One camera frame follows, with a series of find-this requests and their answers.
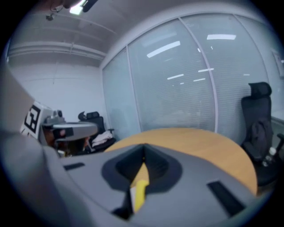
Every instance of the glass partition wall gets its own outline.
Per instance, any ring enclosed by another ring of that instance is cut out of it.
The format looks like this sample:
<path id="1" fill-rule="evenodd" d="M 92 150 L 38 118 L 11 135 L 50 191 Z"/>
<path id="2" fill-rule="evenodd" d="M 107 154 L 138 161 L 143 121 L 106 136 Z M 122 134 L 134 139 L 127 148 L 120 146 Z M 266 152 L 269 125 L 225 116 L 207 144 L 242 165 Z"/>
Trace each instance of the glass partition wall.
<path id="1" fill-rule="evenodd" d="M 159 25 L 103 69 L 111 127 L 118 139 L 193 127 L 240 144 L 245 137 L 241 98 L 250 95 L 249 83 L 268 82 L 272 112 L 284 110 L 275 52 L 283 59 L 274 31 L 241 16 L 198 14 Z"/>

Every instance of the round wooden table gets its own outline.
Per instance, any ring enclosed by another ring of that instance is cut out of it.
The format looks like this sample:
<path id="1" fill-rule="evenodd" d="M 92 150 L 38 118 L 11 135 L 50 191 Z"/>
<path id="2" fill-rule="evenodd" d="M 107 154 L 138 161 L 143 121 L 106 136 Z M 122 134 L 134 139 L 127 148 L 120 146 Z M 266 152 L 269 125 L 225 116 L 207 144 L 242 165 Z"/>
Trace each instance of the round wooden table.
<path id="1" fill-rule="evenodd" d="M 203 158 L 238 179 L 256 195 L 256 173 L 250 158 L 235 142 L 220 134 L 201 129 L 170 128 L 146 131 L 123 139 L 106 152 L 135 144 L 153 144 Z M 149 181 L 146 165 L 143 164 L 132 182 Z"/>

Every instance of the black office chair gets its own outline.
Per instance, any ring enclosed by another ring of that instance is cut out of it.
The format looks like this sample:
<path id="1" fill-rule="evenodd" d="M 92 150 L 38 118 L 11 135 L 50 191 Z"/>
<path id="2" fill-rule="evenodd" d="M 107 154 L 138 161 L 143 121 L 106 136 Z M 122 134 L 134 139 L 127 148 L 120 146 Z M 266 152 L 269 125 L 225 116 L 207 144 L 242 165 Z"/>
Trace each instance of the black office chair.
<path id="1" fill-rule="evenodd" d="M 79 114 L 79 116 L 81 117 L 80 121 L 88 121 L 88 122 L 95 123 L 95 124 L 97 124 L 97 126 L 99 128 L 98 132 L 95 135 L 91 136 L 90 139 L 89 139 L 89 145 L 92 146 L 92 141 L 99 134 L 102 134 L 106 131 L 105 126 L 104 126 L 103 117 L 101 117 L 98 112 L 92 112 L 92 113 L 86 114 L 86 116 L 84 118 L 82 118 L 83 113 L 84 112 Z M 103 144 L 99 144 L 99 145 L 94 146 L 94 147 L 89 147 L 89 148 L 86 148 L 85 150 L 87 151 L 87 153 L 103 152 L 106 149 L 108 149 L 110 146 L 112 146 L 115 142 L 116 142 L 116 139 L 111 138 Z"/>
<path id="2" fill-rule="evenodd" d="M 252 125 L 260 118 L 267 119 L 271 123 L 271 98 L 272 89 L 268 83 L 249 83 L 251 87 L 251 95 L 243 97 L 241 100 L 241 106 L 245 118 L 247 135 L 242 144 L 242 148 L 246 151 L 251 158 L 254 168 L 256 170 L 257 184 L 259 187 L 268 185 L 275 181 L 278 177 L 280 170 L 282 169 L 283 162 L 279 157 L 279 151 L 284 144 L 283 134 L 278 134 L 280 143 L 276 148 L 275 162 L 265 167 L 262 165 L 262 161 L 269 152 L 269 148 L 272 144 L 272 140 L 268 142 L 266 153 L 260 153 L 250 146 L 249 132 Z"/>

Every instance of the ceiling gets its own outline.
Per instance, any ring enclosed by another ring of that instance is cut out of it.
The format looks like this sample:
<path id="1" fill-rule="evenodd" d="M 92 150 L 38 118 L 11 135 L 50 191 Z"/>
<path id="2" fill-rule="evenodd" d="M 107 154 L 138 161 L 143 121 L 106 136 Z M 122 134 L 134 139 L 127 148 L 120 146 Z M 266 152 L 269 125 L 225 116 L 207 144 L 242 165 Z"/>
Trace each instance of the ceiling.
<path id="1" fill-rule="evenodd" d="M 73 15 L 67 9 L 55 13 L 30 12 L 15 31 L 9 57 L 35 53 L 68 53 L 96 59 L 106 56 L 111 40 L 146 17 L 193 0 L 98 0 L 87 13 Z"/>

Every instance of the yellow cable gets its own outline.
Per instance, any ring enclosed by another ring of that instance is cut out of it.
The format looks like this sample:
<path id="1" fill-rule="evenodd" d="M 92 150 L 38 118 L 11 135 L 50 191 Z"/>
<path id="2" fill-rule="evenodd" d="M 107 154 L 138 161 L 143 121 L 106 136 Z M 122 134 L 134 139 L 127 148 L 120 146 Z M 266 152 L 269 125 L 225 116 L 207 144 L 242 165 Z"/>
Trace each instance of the yellow cable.
<path id="1" fill-rule="evenodd" d="M 149 185 L 147 180 L 139 180 L 136 184 L 134 212 L 136 213 L 145 202 L 145 188 Z"/>

